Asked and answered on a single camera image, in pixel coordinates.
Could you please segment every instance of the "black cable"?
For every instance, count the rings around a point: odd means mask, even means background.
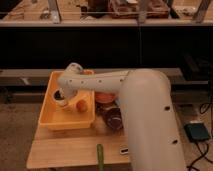
[[[208,152],[209,152],[209,144],[206,143],[206,150],[204,152],[202,152],[201,155],[198,158],[196,158],[195,160],[193,160],[189,166],[187,166],[188,171],[191,171],[192,169],[196,170],[196,171],[200,171],[199,169],[197,169],[196,167],[194,167],[194,164],[196,162],[198,162],[199,160],[201,160],[202,158],[204,158]]]
[[[203,151],[200,149],[199,144],[197,144],[196,146],[197,146],[198,150],[200,151],[200,154],[203,154]],[[213,161],[212,161],[211,159],[209,159],[207,156],[204,156],[204,159],[205,159],[206,161],[208,161],[209,163],[213,164]]]
[[[211,87],[210,91],[210,101],[207,103],[203,103],[200,105],[199,112],[200,114],[205,114],[210,109],[210,117],[211,117],[211,137],[213,138],[213,90]]]

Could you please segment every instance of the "wooden table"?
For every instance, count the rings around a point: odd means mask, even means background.
[[[97,165],[96,145],[104,147],[105,164],[129,163],[123,131],[112,132],[100,116],[89,129],[51,131],[38,126],[27,161],[28,169]]]

